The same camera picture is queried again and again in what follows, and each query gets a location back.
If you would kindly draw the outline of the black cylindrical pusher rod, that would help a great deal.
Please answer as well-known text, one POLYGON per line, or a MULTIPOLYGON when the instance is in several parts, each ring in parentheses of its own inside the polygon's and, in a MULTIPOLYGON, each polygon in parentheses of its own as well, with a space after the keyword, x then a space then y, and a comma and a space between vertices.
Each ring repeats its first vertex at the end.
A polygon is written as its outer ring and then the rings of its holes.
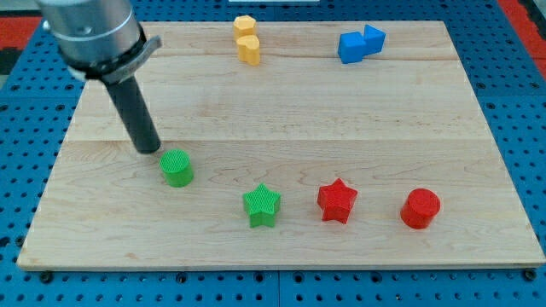
POLYGON ((156 152, 161 141, 136 78, 107 84, 106 88, 136 151, 140 154, 156 152))

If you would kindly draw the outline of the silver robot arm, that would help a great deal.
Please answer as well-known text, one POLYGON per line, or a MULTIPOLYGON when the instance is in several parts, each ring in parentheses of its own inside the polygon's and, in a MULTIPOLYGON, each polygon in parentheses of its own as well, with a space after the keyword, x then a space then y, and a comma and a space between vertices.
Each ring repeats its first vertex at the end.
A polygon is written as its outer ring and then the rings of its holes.
POLYGON ((161 38, 146 36, 128 0, 37 0, 37 5, 71 74, 100 81, 136 151, 156 152, 160 137, 135 73, 162 47, 161 38))

